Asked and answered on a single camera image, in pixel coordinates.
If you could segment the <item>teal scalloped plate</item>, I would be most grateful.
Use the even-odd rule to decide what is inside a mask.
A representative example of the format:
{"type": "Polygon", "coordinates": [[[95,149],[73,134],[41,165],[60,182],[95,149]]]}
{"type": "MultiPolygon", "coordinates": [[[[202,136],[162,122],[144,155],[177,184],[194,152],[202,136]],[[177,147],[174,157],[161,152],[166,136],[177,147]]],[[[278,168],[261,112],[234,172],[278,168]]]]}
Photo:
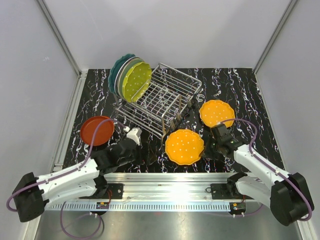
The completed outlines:
{"type": "Polygon", "coordinates": [[[122,67],[122,65],[129,60],[130,58],[135,57],[135,54],[132,53],[128,53],[126,55],[123,55],[121,58],[119,58],[113,65],[113,67],[111,68],[110,72],[109,72],[109,76],[108,76],[108,88],[109,91],[114,94],[115,93],[115,80],[117,77],[117,74],[120,70],[120,68],[122,67]]]}

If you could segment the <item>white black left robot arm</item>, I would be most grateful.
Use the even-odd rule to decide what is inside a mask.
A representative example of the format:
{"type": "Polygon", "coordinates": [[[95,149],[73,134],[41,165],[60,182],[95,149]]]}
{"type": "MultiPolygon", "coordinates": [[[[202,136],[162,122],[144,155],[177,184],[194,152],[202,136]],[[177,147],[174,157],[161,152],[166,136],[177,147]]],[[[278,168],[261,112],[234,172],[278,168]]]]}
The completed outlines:
{"type": "Polygon", "coordinates": [[[78,198],[101,199],[107,195],[105,175],[140,159],[140,146],[125,138],[93,151],[87,161],[47,175],[25,174],[12,192],[20,222],[29,222],[45,209],[78,198]]]}

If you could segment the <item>small circuit board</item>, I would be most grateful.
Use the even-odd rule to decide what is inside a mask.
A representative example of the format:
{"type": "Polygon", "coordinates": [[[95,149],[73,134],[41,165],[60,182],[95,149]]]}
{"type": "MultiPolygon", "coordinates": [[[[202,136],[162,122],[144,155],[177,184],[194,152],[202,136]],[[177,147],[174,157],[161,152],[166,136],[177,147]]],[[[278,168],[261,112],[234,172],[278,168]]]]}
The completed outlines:
{"type": "Polygon", "coordinates": [[[109,209],[109,205],[108,202],[97,202],[96,209],[109,209]]]}
{"type": "Polygon", "coordinates": [[[245,212],[247,209],[247,204],[245,202],[235,202],[232,204],[232,210],[236,212],[245,212]]]}

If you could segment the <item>white plate green rim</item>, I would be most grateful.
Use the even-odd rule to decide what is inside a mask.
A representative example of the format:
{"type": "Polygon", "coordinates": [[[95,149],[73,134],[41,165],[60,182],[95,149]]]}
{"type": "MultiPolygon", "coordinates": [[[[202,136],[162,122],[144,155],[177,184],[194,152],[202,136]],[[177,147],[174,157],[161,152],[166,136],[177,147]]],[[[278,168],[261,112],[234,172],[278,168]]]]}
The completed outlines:
{"type": "Polygon", "coordinates": [[[114,92],[115,94],[119,97],[120,94],[119,94],[119,91],[118,91],[118,81],[119,81],[119,78],[120,78],[120,75],[124,69],[124,67],[132,60],[135,60],[137,59],[138,56],[133,56],[131,58],[129,58],[128,60],[126,60],[119,68],[118,72],[117,72],[117,75],[116,75],[116,78],[115,78],[115,81],[114,81],[114,92]]]}

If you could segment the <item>aluminium frame post right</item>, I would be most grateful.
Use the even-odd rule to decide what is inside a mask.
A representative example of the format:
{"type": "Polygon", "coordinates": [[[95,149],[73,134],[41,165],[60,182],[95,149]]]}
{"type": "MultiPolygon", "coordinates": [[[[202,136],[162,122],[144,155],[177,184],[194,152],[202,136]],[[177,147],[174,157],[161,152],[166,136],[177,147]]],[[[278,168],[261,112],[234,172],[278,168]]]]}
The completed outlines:
{"type": "Polygon", "coordinates": [[[282,32],[283,28],[285,27],[288,19],[290,18],[292,12],[294,11],[298,3],[299,0],[290,0],[288,5],[286,6],[281,18],[279,19],[274,31],[272,32],[271,37],[269,38],[265,48],[263,49],[262,54],[260,55],[255,67],[253,68],[253,72],[255,75],[259,72],[260,68],[262,67],[264,61],[266,60],[273,45],[277,41],[280,33],[282,32]]]}

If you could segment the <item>right small circuit board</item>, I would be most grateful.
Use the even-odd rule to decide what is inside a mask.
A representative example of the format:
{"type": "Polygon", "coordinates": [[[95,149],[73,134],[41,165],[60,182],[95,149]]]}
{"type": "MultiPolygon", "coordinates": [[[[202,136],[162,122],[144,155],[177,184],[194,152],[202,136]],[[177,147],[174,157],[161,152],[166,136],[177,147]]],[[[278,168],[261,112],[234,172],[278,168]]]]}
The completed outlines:
{"type": "Polygon", "coordinates": [[[247,204],[245,202],[235,202],[232,204],[232,210],[236,212],[245,212],[247,209],[247,204]]]}

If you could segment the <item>left small circuit board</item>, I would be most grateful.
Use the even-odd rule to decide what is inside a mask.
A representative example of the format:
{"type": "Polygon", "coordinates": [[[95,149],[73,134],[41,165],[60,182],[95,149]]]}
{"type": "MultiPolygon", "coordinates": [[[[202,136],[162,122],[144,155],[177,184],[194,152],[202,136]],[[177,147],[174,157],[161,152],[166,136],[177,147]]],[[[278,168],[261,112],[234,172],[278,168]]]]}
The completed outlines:
{"type": "Polygon", "coordinates": [[[108,202],[97,202],[96,209],[109,209],[109,205],[108,202]]]}

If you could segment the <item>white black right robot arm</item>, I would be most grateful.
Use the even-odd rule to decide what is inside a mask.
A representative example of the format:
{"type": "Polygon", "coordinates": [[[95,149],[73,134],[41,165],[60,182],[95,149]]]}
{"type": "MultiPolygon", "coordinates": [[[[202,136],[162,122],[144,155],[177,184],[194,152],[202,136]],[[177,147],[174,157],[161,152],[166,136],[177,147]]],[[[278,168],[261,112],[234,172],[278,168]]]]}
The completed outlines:
{"type": "Polygon", "coordinates": [[[250,197],[268,207],[275,219],[288,226],[296,221],[306,222],[315,209],[305,177],[289,173],[254,151],[252,143],[234,137],[225,124],[211,128],[210,150],[232,157],[255,177],[244,172],[235,173],[226,180],[226,192],[237,199],[250,197]]]}

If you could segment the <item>aluminium front mounting rail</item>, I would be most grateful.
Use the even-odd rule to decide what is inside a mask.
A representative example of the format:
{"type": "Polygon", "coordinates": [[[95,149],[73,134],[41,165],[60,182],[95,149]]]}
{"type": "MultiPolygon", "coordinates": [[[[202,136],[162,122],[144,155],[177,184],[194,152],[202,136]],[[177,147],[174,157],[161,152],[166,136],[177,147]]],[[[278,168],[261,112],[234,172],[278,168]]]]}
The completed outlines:
{"type": "Polygon", "coordinates": [[[236,212],[233,203],[260,202],[245,196],[232,198],[226,190],[232,173],[110,173],[110,193],[101,198],[76,198],[45,210],[131,212],[236,212]],[[96,209],[97,202],[109,209],[96,209]]]}

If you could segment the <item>aluminium frame rail left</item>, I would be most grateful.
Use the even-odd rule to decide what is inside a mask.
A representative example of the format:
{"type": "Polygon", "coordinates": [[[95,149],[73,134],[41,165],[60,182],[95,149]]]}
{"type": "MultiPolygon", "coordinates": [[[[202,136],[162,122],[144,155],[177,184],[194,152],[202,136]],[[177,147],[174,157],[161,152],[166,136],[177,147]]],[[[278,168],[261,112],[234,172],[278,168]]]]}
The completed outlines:
{"type": "Polygon", "coordinates": [[[82,80],[82,70],[79,67],[79,65],[76,62],[76,59],[74,58],[70,48],[68,47],[59,27],[56,23],[47,3],[45,0],[36,0],[35,1],[37,5],[39,6],[42,14],[44,15],[45,20],[47,21],[53,35],[55,36],[59,46],[61,47],[65,57],[67,58],[69,64],[71,65],[71,68],[75,72],[77,76],[77,81],[74,87],[74,91],[70,100],[70,105],[78,105],[81,99],[82,91],[84,88],[84,83],[82,80]]]}

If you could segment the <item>lime green dotted plate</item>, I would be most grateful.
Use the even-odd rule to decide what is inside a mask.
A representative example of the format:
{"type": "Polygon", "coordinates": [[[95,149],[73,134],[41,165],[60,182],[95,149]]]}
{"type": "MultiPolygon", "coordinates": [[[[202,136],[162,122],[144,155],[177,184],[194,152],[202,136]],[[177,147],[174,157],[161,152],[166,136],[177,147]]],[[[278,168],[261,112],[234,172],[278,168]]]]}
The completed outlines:
{"type": "Polygon", "coordinates": [[[122,94],[128,103],[136,102],[148,89],[152,69],[147,62],[133,65],[127,72],[122,85],[122,94]]]}

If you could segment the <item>orange dotted scalloped plate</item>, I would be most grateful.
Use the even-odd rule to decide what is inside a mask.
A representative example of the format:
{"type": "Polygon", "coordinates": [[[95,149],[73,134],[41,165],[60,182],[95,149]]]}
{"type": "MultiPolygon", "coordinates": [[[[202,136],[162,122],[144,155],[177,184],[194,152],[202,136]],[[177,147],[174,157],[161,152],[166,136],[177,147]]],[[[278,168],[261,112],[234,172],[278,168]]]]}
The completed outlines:
{"type": "Polygon", "coordinates": [[[189,166],[199,161],[204,150],[204,140],[189,129],[179,129],[165,141],[165,153],[169,160],[180,166],[189,166]]]}

